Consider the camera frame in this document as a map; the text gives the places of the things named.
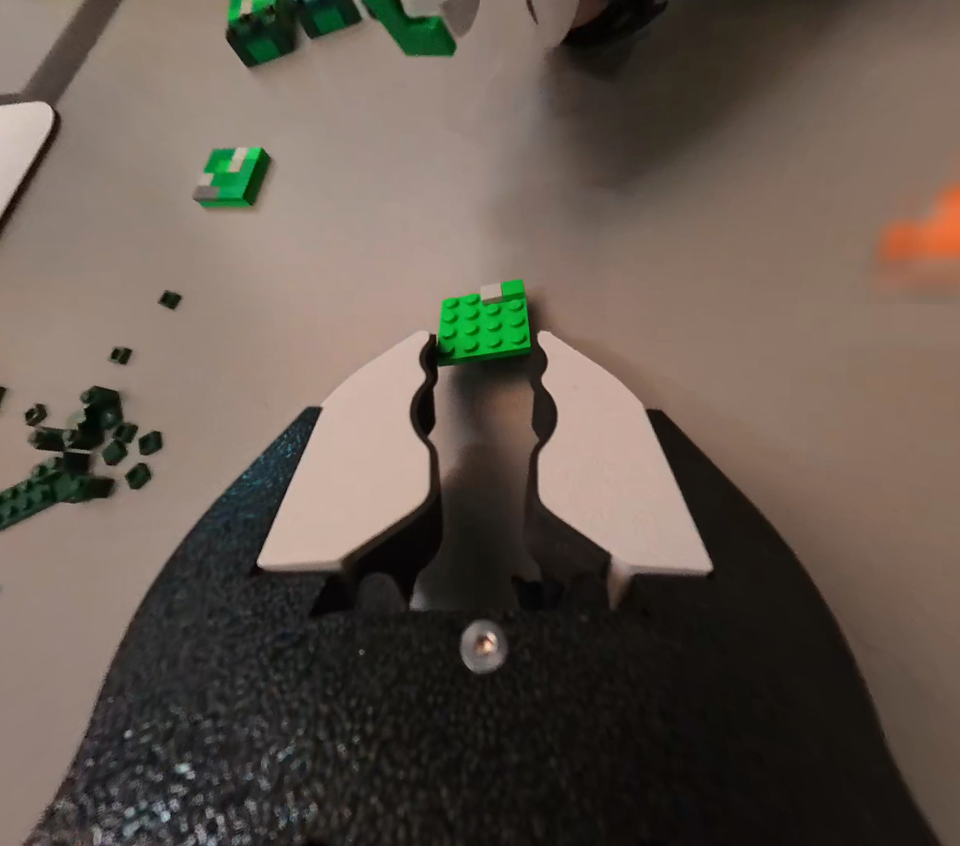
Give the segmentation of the white book stand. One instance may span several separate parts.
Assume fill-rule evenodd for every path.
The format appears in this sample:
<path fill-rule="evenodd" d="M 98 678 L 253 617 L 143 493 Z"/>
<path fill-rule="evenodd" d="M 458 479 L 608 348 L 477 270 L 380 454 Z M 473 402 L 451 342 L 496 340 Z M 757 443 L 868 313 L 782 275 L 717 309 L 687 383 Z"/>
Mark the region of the white book stand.
<path fill-rule="evenodd" d="M 1 225 L 45 156 L 58 127 L 53 106 L 18 100 L 1 105 Z"/>

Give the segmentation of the pile of dark green lego pieces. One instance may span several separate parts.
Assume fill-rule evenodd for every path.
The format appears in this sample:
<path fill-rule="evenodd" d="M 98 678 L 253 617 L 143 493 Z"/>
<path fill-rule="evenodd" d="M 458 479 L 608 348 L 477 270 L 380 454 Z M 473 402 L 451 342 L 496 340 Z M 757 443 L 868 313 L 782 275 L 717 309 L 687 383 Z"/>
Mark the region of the pile of dark green lego pieces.
<path fill-rule="evenodd" d="M 64 427 L 46 423 L 48 408 L 42 424 L 25 424 L 28 444 L 43 457 L 25 478 L 2 489 L 2 532 L 56 506 L 110 498 L 118 483 L 115 472 L 134 492 L 153 478 L 147 459 L 162 451 L 163 433 L 156 429 L 142 432 L 138 424 L 127 420 L 123 397 L 112 388 L 88 387 L 78 400 L 78 411 Z"/>

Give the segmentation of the orange brick separator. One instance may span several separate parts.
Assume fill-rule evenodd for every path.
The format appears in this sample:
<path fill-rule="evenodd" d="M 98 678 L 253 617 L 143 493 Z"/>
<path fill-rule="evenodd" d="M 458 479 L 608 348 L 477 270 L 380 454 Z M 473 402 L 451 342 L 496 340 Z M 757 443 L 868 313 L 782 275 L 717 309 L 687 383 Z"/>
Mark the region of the orange brick separator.
<path fill-rule="evenodd" d="M 959 185 L 945 188 L 928 211 L 882 229 L 875 263 L 886 287 L 942 296 L 959 289 Z"/>

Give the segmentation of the bright green square lego plate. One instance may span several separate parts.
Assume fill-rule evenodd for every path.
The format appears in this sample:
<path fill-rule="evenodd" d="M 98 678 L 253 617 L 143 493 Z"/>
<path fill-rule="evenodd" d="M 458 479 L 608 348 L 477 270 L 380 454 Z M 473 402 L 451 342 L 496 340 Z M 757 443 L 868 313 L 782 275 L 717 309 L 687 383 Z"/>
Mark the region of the bright green square lego plate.
<path fill-rule="evenodd" d="M 484 305 L 479 291 L 443 299 L 437 329 L 440 367 L 526 356 L 532 349 L 525 300 Z"/>

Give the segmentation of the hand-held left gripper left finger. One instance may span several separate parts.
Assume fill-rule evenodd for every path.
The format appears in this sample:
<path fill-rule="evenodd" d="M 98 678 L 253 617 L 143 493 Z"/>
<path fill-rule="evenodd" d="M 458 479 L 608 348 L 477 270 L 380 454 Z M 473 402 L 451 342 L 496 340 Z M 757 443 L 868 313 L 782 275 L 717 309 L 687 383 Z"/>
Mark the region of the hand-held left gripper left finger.
<path fill-rule="evenodd" d="M 354 372 L 318 419 L 258 554 L 318 574 L 316 610 L 408 610 L 443 539 L 436 338 L 417 331 Z"/>

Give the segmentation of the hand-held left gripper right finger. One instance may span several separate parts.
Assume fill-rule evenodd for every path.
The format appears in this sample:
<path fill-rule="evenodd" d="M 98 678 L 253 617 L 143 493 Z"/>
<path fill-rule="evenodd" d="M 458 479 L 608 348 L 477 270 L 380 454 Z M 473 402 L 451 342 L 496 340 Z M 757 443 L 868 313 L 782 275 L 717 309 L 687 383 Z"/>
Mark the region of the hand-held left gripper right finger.
<path fill-rule="evenodd" d="M 527 551 L 557 603 L 599 584 L 613 609 L 641 577 L 711 576 L 714 563 L 640 399 L 556 334 L 536 335 Z"/>

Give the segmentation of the green L-shaped lego tile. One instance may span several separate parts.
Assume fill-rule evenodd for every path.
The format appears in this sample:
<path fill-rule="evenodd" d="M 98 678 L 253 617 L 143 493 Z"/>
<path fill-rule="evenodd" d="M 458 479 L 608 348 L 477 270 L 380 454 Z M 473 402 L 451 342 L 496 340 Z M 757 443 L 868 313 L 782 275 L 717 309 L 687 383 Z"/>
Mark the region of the green L-shaped lego tile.
<path fill-rule="evenodd" d="M 402 0 L 361 0 L 403 54 L 410 58 L 451 58 L 457 44 L 439 16 L 407 15 Z"/>

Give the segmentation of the green grey tiled lego square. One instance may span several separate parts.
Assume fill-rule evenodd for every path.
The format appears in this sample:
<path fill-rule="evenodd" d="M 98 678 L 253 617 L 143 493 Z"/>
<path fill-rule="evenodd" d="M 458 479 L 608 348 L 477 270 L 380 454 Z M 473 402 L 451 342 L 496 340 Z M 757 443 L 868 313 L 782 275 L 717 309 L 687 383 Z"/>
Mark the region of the green grey tiled lego square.
<path fill-rule="evenodd" d="M 192 198 L 206 208 L 253 208 L 271 164 L 262 147 L 214 149 Z"/>

